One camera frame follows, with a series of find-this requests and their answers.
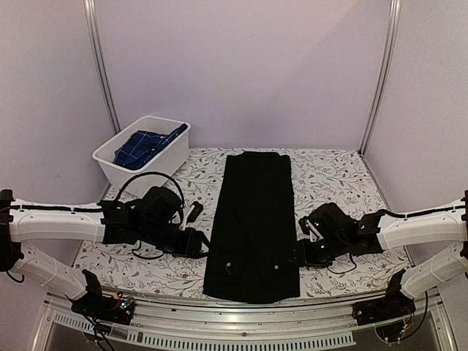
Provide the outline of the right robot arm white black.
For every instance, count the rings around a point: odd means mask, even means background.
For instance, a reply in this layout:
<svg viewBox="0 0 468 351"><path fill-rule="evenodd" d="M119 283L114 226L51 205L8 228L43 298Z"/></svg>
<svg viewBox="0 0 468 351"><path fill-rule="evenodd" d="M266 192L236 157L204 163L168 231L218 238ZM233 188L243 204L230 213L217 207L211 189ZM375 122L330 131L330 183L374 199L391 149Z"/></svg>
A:
<svg viewBox="0 0 468 351"><path fill-rule="evenodd" d="M402 246L448 242L427 261L392 275L378 312L393 319L422 293L467 272L467 198L426 210L398 214L385 209L360 219L346 215L335 203L326 203L299 224L306 239L297 242L300 267L327 268L344 254L380 254Z"/></svg>

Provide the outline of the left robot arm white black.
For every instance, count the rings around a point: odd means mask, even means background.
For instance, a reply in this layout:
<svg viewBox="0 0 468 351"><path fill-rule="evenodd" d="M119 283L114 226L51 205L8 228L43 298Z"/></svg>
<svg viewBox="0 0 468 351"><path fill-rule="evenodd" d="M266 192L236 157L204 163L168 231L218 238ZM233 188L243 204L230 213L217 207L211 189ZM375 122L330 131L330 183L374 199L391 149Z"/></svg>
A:
<svg viewBox="0 0 468 351"><path fill-rule="evenodd" d="M98 244L146 243L164 254L200 259L208 256L206 235L188 223L203 207L185 206L182 195L154 186L141 199L119 198L88 205L46 205L15 199L1 191L1 271L16 272L63 293L92 316L109 309L98 278L50 257L33 240L70 239Z"/></svg>

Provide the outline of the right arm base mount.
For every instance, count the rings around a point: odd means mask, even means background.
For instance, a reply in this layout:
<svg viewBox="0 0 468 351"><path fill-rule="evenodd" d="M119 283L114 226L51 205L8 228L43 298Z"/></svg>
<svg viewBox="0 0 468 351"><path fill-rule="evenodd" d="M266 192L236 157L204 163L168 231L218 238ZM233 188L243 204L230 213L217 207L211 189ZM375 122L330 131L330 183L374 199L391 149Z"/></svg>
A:
<svg viewBox="0 0 468 351"><path fill-rule="evenodd" d="M354 303L352 317L362 326L411 315L416 311L414 300L399 290L387 291L383 297Z"/></svg>

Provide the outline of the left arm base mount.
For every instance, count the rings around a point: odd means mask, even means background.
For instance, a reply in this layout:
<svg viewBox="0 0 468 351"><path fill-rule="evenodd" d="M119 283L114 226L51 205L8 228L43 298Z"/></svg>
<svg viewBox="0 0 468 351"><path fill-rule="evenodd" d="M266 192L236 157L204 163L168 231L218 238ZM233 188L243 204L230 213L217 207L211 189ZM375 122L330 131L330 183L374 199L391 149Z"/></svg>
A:
<svg viewBox="0 0 468 351"><path fill-rule="evenodd" d="M87 291L77 300L70 298L69 301L73 312L82 314L92 322L104 321L130 325L135 311L135 299L123 295L122 292L106 296L100 289L94 289Z"/></svg>

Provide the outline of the black long sleeve shirt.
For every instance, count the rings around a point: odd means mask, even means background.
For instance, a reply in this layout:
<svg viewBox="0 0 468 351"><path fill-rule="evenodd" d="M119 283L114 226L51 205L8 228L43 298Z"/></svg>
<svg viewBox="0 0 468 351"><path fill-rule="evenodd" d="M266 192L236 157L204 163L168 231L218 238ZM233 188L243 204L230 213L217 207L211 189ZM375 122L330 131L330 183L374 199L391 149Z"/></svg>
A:
<svg viewBox="0 0 468 351"><path fill-rule="evenodd" d="M204 295L264 304L300 296L291 161L228 156L211 231Z"/></svg>

